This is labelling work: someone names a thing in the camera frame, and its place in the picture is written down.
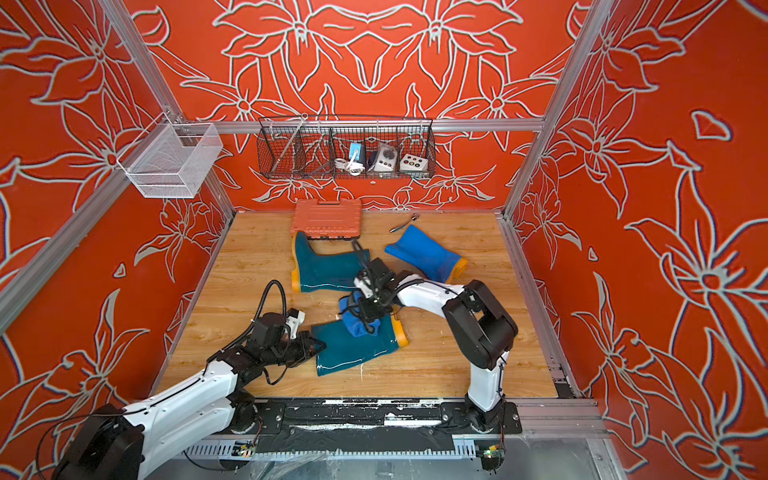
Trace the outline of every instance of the wire basket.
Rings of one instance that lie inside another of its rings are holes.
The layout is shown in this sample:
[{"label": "wire basket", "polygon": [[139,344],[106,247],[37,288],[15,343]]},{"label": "wire basket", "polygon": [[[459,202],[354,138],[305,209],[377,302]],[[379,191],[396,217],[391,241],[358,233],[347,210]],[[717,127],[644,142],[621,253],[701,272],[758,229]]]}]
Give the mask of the wire basket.
[{"label": "wire basket", "polygon": [[[257,137],[259,173],[267,178],[430,178],[435,174],[435,136],[432,121],[424,118],[365,118],[354,121],[300,121],[298,126],[279,126],[288,117],[259,120]],[[349,159],[351,144],[360,144],[366,170],[351,174],[335,160]],[[397,151],[394,170],[371,167],[381,144]],[[411,154],[427,160],[424,171],[400,171],[399,159]]]},{"label": "wire basket", "polygon": [[223,147],[216,127],[183,136],[169,124],[158,128],[126,175],[145,198],[194,198]]}]

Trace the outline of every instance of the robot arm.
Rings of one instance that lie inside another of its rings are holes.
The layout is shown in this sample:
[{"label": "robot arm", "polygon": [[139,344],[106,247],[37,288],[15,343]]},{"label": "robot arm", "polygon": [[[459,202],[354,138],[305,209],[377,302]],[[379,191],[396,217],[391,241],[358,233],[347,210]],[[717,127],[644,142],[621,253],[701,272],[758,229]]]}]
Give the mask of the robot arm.
[{"label": "robot arm", "polygon": [[349,304],[363,322],[391,313],[393,305],[414,306],[446,319],[471,363],[467,399],[477,410],[477,426],[485,430],[492,425],[504,397],[504,366],[518,327],[491,290],[478,280],[459,286],[410,272],[395,275],[378,258],[358,274],[355,285],[364,300],[355,302],[350,294]]},{"label": "robot arm", "polygon": [[325,348],[309,332],[296,332],[303,319],[303,312],[293,309],[286,315],[265,313],[188,379],[122,410],[97,409],[51,478],[142,480],[199,439],[226,429],[238,412],[245,417],[240,422],[247,424],[248,414],[255,421],[253,397],[243,387],[266,373],[266,366],[287,370]]}]

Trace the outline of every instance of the orange toolbox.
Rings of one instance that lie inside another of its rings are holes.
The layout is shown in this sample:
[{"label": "orange toolbox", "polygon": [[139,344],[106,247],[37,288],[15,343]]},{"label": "orange toolbox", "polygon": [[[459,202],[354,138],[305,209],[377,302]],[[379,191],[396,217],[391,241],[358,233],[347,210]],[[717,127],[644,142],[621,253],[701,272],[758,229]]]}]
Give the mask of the orange toolbox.
[{"label": "orange toolbox", "polygon": [[308,238],[351,240],[360,237],[362,201],[329,202],[310,198],[296,202],[291,234],[304,232]]}]

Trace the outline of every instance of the teal rain boot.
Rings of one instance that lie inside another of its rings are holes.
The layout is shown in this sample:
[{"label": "teal rain boot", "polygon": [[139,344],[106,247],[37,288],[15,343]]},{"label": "teal rain boot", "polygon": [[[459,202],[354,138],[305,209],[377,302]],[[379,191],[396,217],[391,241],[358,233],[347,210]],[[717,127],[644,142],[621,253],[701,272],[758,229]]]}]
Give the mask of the teal rain boot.
[{"label": "teal rain boot", "polygon": [[[362,255],[366,262],[370,261],[368,250],[362,250]],[[293,261],[296,269],[291,272],[291,284],[296,293],[354,290],[355,277],[362,270],[355,252],[318,255],[312,250],[304,232],[296,232],[293,236]]]},{"label": "teal rain boot", "polygon": [[326,343],[317,354],[317,376],[350,369],[408,345],[399,320],[384,316],[378,335],[354,337],[342,320],[312,325],[312,336]]}]

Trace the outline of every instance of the metal bar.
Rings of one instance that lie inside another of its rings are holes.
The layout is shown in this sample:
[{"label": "metal bar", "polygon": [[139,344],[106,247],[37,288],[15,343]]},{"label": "metal bar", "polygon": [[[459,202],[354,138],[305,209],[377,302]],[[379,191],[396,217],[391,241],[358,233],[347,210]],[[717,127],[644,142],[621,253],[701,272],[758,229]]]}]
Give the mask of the metal bar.
[{"label": "metal bar", "polygon": [[588,439],[587,446],[601,480],[627,480],[610,439]]},{"label": "metal bar", "polygon": [[[211,175],[216,176],[214,172],[210,172],[208,174],[208,177]],[[221,185],[218,178],[215,179],[215,181]],[[229,200],[229,197],[224,195],[225,199],[227,201]],[[230,232],[230,228],[232,227],[232,223],[234,220],[234,209],[231,210],[231,215],[228,217],[229,220],[227,221],[227,225],[224,227],[224,230],[221,232],[221,236],[219,237],[219,241],[216,243],[216,247],[214,248],[214,251],[210,254],[210,260],[208,260],[208,264],[205,266],[205,270],[203,271],[203,276],[200,277],[200,281],[197,282],[197,287],[194,290],[194,294],[192,295],[192,300],[190,300],[189,306],[187,306],[187,310],[184,312],[184,318],[181,319],[181,324],[179,325],[179,330],[176,333],[176,338],[174,338],[173,343],[170,345],[170,349],[168,350],[168,353],[165,356],[165,360],[163,361],[163,366],[160,367],[160,371],[157,373],[157,376],[154,378],[154,382],[152,383],[152,390],[150,391],[150,396],[154,395],[157,392],[157,389],[160,387],[160,381],[163,379],[163,375],[165,374],[165,370],[168,368],[168,364],[170,363],[171,357],[174,355],[174,350],[176,350],[176,346],[179,344],[179,340],[181,339],[181,334],[184,332],[184,328],[187,326],[187,322],[189,322],[190,317],[192,316],[192,312],[194,310],[195,304],[197,304],[197,299],[200,298],[200,294],[203,292],[203,288],[205,287],[205,282],[208,280],[208,276],[210,275],[210,271],[214,269],[214,264],[216,263],[216,258],[219,257],[219,252],[221,252],[221,247],[224,245],[224,241],[227,238],[227,234]]]},{"label": "metal bar", "polygon": [[[138,143],[123,164],[132,165],[161,130],[157,127],[153,129]],[[130,184],[131,181],[122,170],[113,170],[82,207],[69,217],[24,269],[0,292],[0,334],[7,330]]]},{"label": "metal bar", "polygon": [[288,151],[288,148],[289,148],[289,147],[291,146],[291,144],[293,143],[293,139],[294,139],[294,138],[296,138],[296,136],[298,135],[298,133],[299,133],[299,129],[301,128],[301,126],[302,126],[302,125],[304,125],[304,121],[306,121],[305,115],[306,115],[306,114],[304,114],[304,115],[302,115],[302,116],[301,116],[301,118],[300,118],[300,120],[299,120],[299,124],[296,126],[296,130],[294,130],[294,131],[293,131],[293,134],[292,134],[292,135],[290,136],[290,138],[288,139],[288,143],[286,143],[286,146],[285,146],[285,148],[284,148],[284,149],[283,149],[283,151],[280,153],[280,156],[277,158],[277,161],[275,162],[275,164],[272,166],[272,170],[271,170],[271,171],[275,171],[275,169],[277,168],[277,166],[278,166],[278,165],[280,165],[280,162],[283,160],[283,155],[285,155],[285,154],[286,154],[286,152]]},{"label": "metal bar", "polygon": [[152,91],[157,104],[174,123],[186,122],[187,119],[184,117],[181,106],[157,67],[157,63],[155,63],[149,48],[136,28],[131,14],[125,8],[125,4],[121,0],[99,0],[99,3],[112,28],[117,32],[118,37],[123,41],[123,45],[133,58],[136,68]]},{"label": "metal bar", "polygon": [[560,117],[563,115],[565,105],[568,102],[568,98],[571,96],[578,76],[584,68],[584,64],[587,62],[589,52],[594,45],[600,34],[600,29],[605,23],[608,13],[611,11],[614,0],[596,0],[592,3],[587,20],[584,22],[584,26],[581,27],[581,32],[576,38],[571,56],[568,57],[568,61],[565,64],[565,69],[560,77],[557,87],[554,90],[552,99],[547,106],[547,111],[544,115],[544,124],[541,127],[541,131],[533,141],[531,149],[528,151],[528,155],[523,160],[523,165],[518,171],[515,185],[512,187],[507,197],[507,201],[504,204],[504,217],[511,218],[515,206],[523,196],[525,187],[528,185],[528,181],[531,179],[531,175],[536,168],[536,164],[539,162],[539,158],[544,153],[544,149],[547,147],[550,139],[554,135],[554,130],[558,126]]},{"label": "metal bar", "polygon": [[[359,403],[365,405],[368,409],[376,409],[379,407],[385,407],[389,403],[402,402],[407,404],[410,409],[424,408],[434,409],[435,405],[440,405],[443,402],[464,402],[464,399],[270,399],[274,401],[284,400],[293,407],[301,409],[305,405],[312,408],[317,406],[318,402],[328,402],[338,405],[348,405],[350,403]],[[601,418],[600,411],[597,403],[593,399],[509,399],[509,402],[513,402],[517,406],[518,414],[520,415],[520,423],[523,427],[523,432],[517,435],[505,435],[509,440],[513,439],[585,439],[590,442],[590,451],[595,463],[598,465],[598,469],[606,469],[610,467],[610,464],[604,460],[611,458],[611,444],[608,442],[609,432]],[[338,435],[345,435],[345,432],[350,432],[343,419],[329,419],[327,424],[323,425],[324,431],[334,431]],[[421,435],[414,430],[414,435]],[[472,448],[473,441],[475,440],[492,440],[498,439],[498,433],[467,433],[467,434],[454,434],[451,435],[455,451],[426,451],[426,455],[436,455],[440,459],[454,458],[455,455],[467,456]],[[216,459],[216,458],[229,458],[235,442],[250,442],[253,440],[253,435],[211,435],[205,439],[201,439],[194,445],[187,449],[187,454],[191,458],[199,459]],[[393,458],[393,455],[405,455],[406,458],[421,458],[427,459],[428,457],[422,456],[425,451],[421,452],[400,452],[397,450],[398,445],[392,445],[392,450],[377,451],[377,452],[348,452],[342,450],[336,450],[335,455],[341,455],[339,458],[375,458],[378,455],[385,455]],[[258,454],[261,458],[276,459],[274,455],[285,455],[282,452],[261,452]]]},{"label": "metal bar", "polygon": [[235,216],[235,207],[232,204],[230,196],[227,195],[227,192],[224,190],[224,185],[221,183],[219,176],[216,175],[213,167],[205,177],[205,184],[208,186],[208,189],[216,200],[218,200],[219,207],[221,207],[227,215],[227,222],[231,222]]},{"label": "metal bar", "polygon": [[[216,129],[219,134],[258,134],[261,125],[257,121],[215,121]],[[272,126],[275,128],[296,128],[299,126],[298,120],[278,120],[274,121]],[[419,120],[354,120],[354,121],[313,121],[312,117],[306,122],[307,127],[340,128],[340,127],[409,127],[422,125],[424,121]],[[188,134],[198,134],[203,132],[211,122],[190,122],[176,125],[184,127]],[[540,131],[544,121],[540,118],[498,118],[498,119],[468,119],[458,120],[452,118],[439,118],[432,122],[432,131],[435,133],[456,133],[464,131]]]},{"label": "metal bar", "polygon": [[547,313],[544,300],[541,298],[538,288],[536,288],[536,280],[534,280],[533,273],[531,273],[531,267],[528,266],[528,261],[523,253],[518,235],[512,227],[510,220],[505,220],[499,216],[498,225],[502,231],[504,244],[507,246],[512,268],[518,276],[518,284],[523,292],[525,305],[528,307],[528,313],[536,330],[538,342],[541,344],[541,351],[544,353],[544,358],[547,361],[552,377],[553,379],[558,379],[564,375],[565,380],[571,386],[571,391],[573,391],[575,396],[579,397],[581,396],[581,391],[575,385],[571,366],[568,365],[568,359],[565,357],[563,347],[560,345],[560,339],[549,319],[549,313]]},{"label": "metal bar", "polygon": [[[474,442],[472,445],[467,446],[455,446],[454,450],[426,450],[426,451],[411,451],[400,452],[394,450],[387,450],[381,452],[345,452],[343,450],[299,450],[291,452],[265,452],[265,453],[253,453],[249,457],[235,456],[233,452],[236,448],[235,439],[212,439],[208,437],[206,440],[200,440],[187,447],[184,451],[187,455],[179,453],[174,459],[185,460],[187,456],[193,460],[235,460],[235,461],[251,461],[251,462],[289,462],[295,458],[306,457],[307,455],[318,455],[328,460],[461,460],[465,458],[474,458]],[[238,440],[253,440],[253,435],[243,435],[243,438]]]}]

